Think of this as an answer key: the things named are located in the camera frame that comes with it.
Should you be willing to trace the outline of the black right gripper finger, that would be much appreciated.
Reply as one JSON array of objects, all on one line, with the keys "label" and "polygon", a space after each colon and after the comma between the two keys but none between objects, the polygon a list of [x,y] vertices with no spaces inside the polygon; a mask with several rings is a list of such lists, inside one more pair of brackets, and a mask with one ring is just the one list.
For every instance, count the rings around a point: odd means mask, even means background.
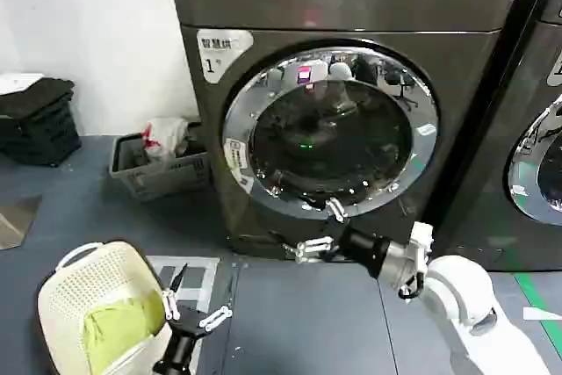
[{"label": "black right gripper finger", "polygon": [[332,262],[339,255],[339,246],[330,236],[299,242],[296,246],[282,244],[296,263]]},{"label": "black right gripper finger", "polygon": [[326,221],[333,220],[340,224],[346,224],[349,221],[349,215],[336,197],[306,198],[302,203],[302,209],[318,215]]}]

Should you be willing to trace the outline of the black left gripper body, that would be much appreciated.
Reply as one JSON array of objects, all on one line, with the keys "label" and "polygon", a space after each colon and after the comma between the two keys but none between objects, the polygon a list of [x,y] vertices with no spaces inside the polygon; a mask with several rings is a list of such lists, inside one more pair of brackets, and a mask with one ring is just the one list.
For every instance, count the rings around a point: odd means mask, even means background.
[{"label": "black left gripper body", "polygon": [[154,374],[191,374],[190,364],[198,340],[207,336],[199,323],[207,313],[187,306],[179,306],[178,321],[168,321],[171,337],[163,356],[153,366]]}]

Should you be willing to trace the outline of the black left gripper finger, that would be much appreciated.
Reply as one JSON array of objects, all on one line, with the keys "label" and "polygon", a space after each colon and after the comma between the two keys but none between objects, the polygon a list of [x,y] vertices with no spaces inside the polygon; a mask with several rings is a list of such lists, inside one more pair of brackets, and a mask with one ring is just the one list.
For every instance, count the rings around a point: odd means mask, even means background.
[{"label": "black left gripper finger", "polygon": [[221,306],[199,321],[198,327],[203,329],[205,332],[213,332],[219,325],[233,316],[233,282],[233,279],[228,282],[225,291],[221,296],[223,300]]},{"label": "black left gripper finger", "polygon": [[162,292],[162,303],[167,321],[179,321],[181,318],[177,305],[177,291],[181,287],[187,268],[188,264],[186,263],[179,273],[172,278],[169,287]]}]

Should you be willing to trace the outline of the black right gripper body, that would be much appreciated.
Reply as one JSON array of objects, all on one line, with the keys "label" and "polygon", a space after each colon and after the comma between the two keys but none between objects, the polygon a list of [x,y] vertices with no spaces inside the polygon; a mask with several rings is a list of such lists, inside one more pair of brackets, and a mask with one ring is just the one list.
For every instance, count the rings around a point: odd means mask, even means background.
[{"label": "black right gripper body", "polygon": [[391,240],[346,226],[338,241],[339,253],[355,263],[362,265],[368,274],[378,279]]}]

